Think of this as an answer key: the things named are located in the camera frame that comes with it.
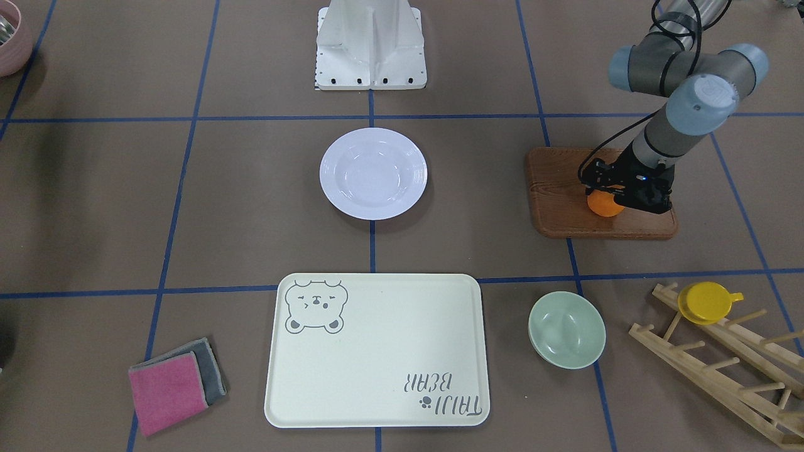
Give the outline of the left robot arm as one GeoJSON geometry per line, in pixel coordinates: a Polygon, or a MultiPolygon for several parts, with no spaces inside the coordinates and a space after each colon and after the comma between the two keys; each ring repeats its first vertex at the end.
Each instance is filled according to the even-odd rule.
{"type": "Polygon", "coordinates": [[[730,8],[729,1],[675,1],[661,14],[651,8],[651,29],[640,43],[616,51],[612,86],[659,95],[666,104],[640,120],[641,131],[614,162],[587,160],[579,180],[587,192],[609,193],[622,206],[663,214],[671,209],[675,166],[723,126],[741,101],[766,79],[766,52],[738,43],[704,53],[704,33],[730,8]]]}

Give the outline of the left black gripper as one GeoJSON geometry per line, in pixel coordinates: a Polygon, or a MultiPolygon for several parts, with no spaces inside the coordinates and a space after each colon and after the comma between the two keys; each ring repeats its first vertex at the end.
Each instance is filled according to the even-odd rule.
{"type": "Polygon", "coordinates": [[[604,186],[620,186],[614,201],[620,206],[661,215],[672,208],[674,167],[652,169],[631,162],[614,163],[605,171],[604,186]]]}

